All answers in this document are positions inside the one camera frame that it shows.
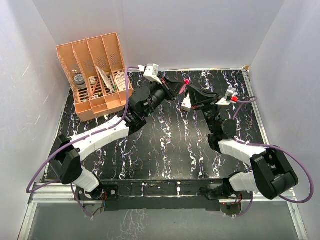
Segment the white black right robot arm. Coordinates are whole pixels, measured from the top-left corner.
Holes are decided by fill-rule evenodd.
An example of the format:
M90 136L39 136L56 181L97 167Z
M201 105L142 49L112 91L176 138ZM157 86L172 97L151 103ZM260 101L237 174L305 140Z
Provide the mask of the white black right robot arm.
M216 93L203 93L192 97L191 105L203 113L210 130L207 136L210 148L240 160L250 166L252 171L235 172L225 177L222 185L211 192L230 199L241 192L256 192L273 200L296 186L299 179L283 152L267 146L251 146L235 139L237 123L233 119L221 118L221 107L218 104L221 100Z

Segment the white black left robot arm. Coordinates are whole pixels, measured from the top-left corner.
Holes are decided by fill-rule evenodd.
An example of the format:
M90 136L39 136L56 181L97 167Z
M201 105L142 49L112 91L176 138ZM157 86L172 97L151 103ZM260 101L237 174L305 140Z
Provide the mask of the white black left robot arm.
M206 100L218 99L216 93L166 77L150 86L137 87L126 102L128 106L108 122L83 134L70 138L59 135L55 139L49 165L57 179L63 185L73 184L81 188L92 200L99 200L104 194L104 185L94 173L82 166L82 161L96 150L139 131L163 101L174 101L181 93L189 96L192 107Z

